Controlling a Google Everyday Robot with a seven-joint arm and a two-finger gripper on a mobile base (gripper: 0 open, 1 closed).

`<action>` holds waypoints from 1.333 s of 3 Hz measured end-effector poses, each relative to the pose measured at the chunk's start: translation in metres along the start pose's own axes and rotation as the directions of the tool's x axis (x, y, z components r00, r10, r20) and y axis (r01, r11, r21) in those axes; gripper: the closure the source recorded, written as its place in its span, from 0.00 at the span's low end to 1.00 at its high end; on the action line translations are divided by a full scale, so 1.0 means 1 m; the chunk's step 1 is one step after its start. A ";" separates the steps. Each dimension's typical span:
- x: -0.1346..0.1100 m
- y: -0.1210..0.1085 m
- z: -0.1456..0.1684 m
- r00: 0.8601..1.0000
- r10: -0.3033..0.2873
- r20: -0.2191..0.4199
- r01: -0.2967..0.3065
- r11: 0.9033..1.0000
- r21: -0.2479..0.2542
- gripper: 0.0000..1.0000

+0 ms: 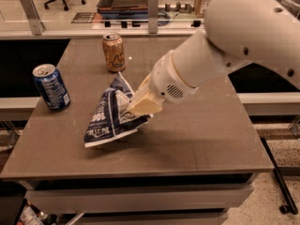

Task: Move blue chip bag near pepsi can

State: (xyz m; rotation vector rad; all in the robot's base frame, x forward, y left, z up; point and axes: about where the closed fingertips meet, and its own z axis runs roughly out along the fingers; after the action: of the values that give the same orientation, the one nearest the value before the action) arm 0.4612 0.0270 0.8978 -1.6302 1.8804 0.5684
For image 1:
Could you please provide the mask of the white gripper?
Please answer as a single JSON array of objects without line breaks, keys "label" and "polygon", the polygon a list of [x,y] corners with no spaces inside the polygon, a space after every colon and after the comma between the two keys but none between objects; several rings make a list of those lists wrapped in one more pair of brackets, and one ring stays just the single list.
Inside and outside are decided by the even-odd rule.
[{"label": "white gripper", "polygon": [[142,81],[127,110],[137,116],[159,113],[164,100],[178,104],[196,92],[196,87],[189,86],[178,75],[173,50],[170,50],[155,63],[151,73]]}]

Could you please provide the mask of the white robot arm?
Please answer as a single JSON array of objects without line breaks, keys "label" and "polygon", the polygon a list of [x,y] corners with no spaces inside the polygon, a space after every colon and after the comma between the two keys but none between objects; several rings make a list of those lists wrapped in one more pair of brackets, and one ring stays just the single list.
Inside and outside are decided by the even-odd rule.
[{"label": "white robot arm", "polygon": [[167,52],[130,99],[137,116],[179,103],[205,82],[250,63],[300,84],[300,21],[276,0],[211,0],[204,29]]}]

